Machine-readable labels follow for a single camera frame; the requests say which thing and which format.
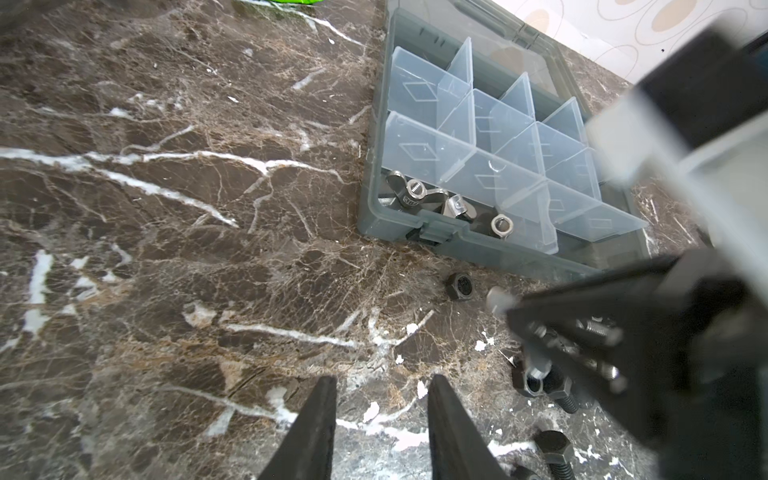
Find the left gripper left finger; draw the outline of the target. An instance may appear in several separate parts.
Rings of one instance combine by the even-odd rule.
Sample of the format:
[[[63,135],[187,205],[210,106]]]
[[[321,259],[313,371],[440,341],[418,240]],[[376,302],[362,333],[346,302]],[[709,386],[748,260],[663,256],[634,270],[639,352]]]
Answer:
[[[337,379],[320,377],[258,480],[330,479],[336,428]]]

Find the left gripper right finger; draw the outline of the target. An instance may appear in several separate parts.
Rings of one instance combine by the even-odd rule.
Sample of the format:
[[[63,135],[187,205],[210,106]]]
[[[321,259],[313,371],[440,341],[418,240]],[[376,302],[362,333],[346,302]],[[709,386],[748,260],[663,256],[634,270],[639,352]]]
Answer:
[[[427,400],[433,479],[508,479],[445,376],[432,377]]]

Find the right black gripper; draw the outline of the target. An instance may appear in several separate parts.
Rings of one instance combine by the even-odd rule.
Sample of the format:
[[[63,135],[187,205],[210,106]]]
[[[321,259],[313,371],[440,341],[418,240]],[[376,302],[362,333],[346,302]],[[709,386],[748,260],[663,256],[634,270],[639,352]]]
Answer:
[[[528,326],[624,315],[647,306],[662,280],[666,317],[652,336],[666,356],[661,382],[658,353],[628,329],[557,327],[579,347],[574,356]],[[661,478],[766,478],[767,307],[718,251],[663,255],[528,294],[503,319],[638,441],[653,444]]]

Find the silver wing nut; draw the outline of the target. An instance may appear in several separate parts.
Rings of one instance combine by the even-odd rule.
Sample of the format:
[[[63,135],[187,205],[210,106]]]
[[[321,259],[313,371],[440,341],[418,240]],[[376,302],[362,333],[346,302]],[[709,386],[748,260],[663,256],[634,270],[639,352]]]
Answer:
[[[416,212],[428,205],[442,204],[449,198],[448,191],[428,188],[421,180],[407,178],[396,170],[388,172],[385,181],[390,192],[382,194],[379,202],[391,209]]]
[[[441,209],[443,216],[473,222],[477,218],[477,210],[473,204],[464,199],[462,195],[450,196]]]

